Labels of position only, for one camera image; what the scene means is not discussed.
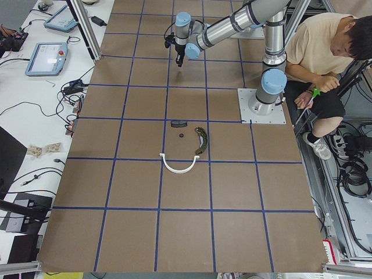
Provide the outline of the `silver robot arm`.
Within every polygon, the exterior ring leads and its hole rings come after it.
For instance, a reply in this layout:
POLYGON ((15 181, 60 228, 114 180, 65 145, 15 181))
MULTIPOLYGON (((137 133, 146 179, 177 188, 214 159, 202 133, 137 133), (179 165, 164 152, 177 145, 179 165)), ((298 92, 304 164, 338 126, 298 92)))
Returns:
POLYGON ((248 1, 247 5, 253 24, 266 25, 260 85, 248 105, 253 113, 266 116, 275 108, 276 100, 287 84, 284 48, 287 1, 248 1))
POLYGON ((212 25, 192 19, 187 12, 180 12, 175 20, 175 34, 171 44, 177 52, 176 64, 181 67, 183 59, 197 59, 202 51, 211 48, 246 28, 266 25, 266 46, 263 68, 277 67, 284 70, 285 10, 288 1, 246 1, 232 14, 212 25))

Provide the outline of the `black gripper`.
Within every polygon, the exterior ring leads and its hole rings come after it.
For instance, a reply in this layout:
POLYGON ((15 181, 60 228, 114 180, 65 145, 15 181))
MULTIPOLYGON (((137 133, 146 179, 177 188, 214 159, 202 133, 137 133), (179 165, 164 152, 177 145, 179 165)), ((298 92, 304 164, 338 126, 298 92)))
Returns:
POLYGON ((184 56, 185 56, 185 45, 175 45, 175 50, 177 52, 177 57, 176 57, 176 64, 177 67, 182 67, 183 66, 183 61, 184 61, 184 56))

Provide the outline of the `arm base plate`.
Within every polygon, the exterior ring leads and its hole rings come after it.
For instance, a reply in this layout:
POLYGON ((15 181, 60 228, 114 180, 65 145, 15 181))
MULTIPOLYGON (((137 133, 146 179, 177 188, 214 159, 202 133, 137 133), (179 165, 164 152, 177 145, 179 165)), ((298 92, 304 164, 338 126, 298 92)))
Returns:
POLYGON ((243 32, 236 33, 230 38, 234 39, 247 39, 247 40, 263 40, 264 32, 262 27, 258 28, 246 28, 243 32))
POLYGON ((267 105, 256 99, 254 88, 238 88, 237 93, 242 124, 286 124, 279 96, 274 103, 267 105))

